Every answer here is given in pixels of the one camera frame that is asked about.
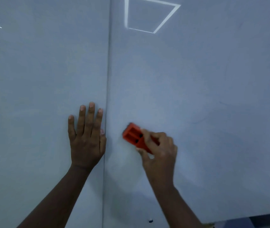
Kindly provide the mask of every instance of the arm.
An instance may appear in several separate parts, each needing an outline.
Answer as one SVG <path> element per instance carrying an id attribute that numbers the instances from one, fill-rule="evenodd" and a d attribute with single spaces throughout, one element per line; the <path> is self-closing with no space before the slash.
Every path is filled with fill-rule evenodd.
<path id="1" fill-rule="evenodd" d="M 98 110 L 95 122 L 94 113 L 93 102 L 89 105 L 87 116 L 86 107 L 80 107 L 77 133 L 74 129 L 74 117 L 69 116 L 71 167 L 18 228 L 65 227 L 86 179 L 106 150 L 107 139 L 100 129 L 103 110 Z"/>
<path id="2" fill-rule="evenodd" d="M 154 154 L 150 159 L 144 149 L 137 149 L 143 167 L 160 207 L 171 228 L 202 228 L 201 222 L 185 203 L 173 184 L 177 146 L 165 133 L 153 133 L 142 129 L 145 143 Z M 151 136 L 158 139 L 157 146 Z"/>

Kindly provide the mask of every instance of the red plastic eraser handle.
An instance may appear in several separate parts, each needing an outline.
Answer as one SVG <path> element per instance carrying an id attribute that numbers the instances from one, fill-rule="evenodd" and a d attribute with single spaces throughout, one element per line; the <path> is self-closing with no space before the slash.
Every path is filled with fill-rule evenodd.
<path id="1" fill-rule="evenodd" d="M 151 150 L 147 147 L 147 145 L 144 142 L 144 137 L 140 130 L 140 127 L 137 126 L 136 124 L 131 122 L 122 133 L 122 137 L 129 143 L 135 145 L 137 148 L 145 149 L 148 153 L 152 154 Z M 153 142 L 156 143 L 156 145 L 159 146 L 159 141 L 156 138 L 151 136 L 151 139 Z"/>

